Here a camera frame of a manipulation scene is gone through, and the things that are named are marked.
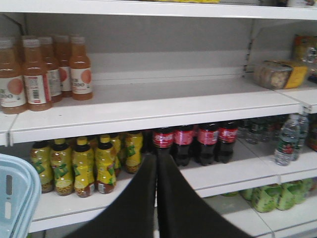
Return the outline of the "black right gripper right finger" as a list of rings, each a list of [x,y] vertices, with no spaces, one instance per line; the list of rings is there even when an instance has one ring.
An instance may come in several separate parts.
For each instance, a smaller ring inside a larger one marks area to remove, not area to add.
[[[170,155],[158,156],[157,210],[161,238],[251,237],[196,194]]]

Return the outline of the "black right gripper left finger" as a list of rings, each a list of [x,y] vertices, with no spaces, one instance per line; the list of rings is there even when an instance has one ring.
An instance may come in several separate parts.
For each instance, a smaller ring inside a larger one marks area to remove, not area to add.
[[[157,158],[145,155],[141,167],[121,194],[97,217],[67,238],[152,238]]]

